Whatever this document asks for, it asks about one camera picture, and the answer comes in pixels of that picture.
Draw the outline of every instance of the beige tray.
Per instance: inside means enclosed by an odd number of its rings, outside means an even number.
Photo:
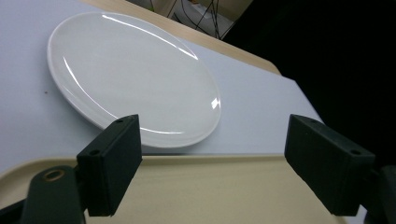
[[[0,175],[0,208],[30,179],[74,159],[27,162]],[[331,215],[283,156],[144,157],[113,217],[87,223],[346,223]]]

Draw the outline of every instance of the oval plate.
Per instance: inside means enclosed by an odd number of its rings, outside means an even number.
[[[189,146],[219,123],[219,89],[204,64],[146,21],[107,12],[73,16],[50,36],[48,63],[67,101],[96,126],[139,115],[144,146]]]

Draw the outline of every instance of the dark background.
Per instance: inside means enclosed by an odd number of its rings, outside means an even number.
[[[223,38],[294,79],[323,122],[395,164],[396,2],[255,0]]]

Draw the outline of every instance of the white table surface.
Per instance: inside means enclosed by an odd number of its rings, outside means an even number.
[[[0,173],[31,160],[76,156],[102,131],[66,102],[47,65],[53,29],[89,11],[102,9],[78,0],[0,2]],[[320,120],[293,80],[180,40],[218,83],[220,122],[198,144],[143,147],[143,153],[283,154],[290,114]]]

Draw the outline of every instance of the table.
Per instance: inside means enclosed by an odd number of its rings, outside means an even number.
[[[290,114],[320,120],[298,85],[272,63],[126,1],[2,1],[0,173],[28,161],[74,157],[101,132],[56,88],[46,46],[62,20],[103,10],[143,19],[180,38],[219,85],[223,111],[212,134],[189,147],[143,147],[146,155],[281,155]]]

